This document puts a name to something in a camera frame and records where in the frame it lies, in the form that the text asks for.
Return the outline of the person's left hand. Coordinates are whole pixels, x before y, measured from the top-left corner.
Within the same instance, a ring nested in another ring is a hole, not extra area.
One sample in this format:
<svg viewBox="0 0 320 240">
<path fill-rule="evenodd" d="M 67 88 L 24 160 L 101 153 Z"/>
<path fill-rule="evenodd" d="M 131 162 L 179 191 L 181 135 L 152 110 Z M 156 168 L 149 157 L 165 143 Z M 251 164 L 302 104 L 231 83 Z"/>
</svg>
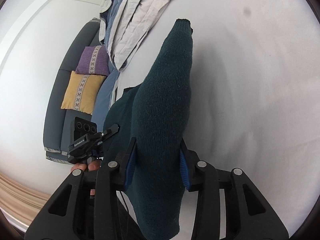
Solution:
<svg viewBox="0 0 320 240">
<path fill-rule="evenodd" d="M 71 167 L 70 173 L 73 173 L 74 170 L 82 170 L 83 172 L 93 172 L 98 170 L 101 167 L 101 160 L 95 159 L 91 161 L 89 164 L 87 163 L 77 163 L 73 167 Z M 86 194 L 89 195 L 90 198 L 95 197 L 95 187 L 92 183 L 88 183 L 84 180 L 83 187 L 86 191 Z"/>
</svg>

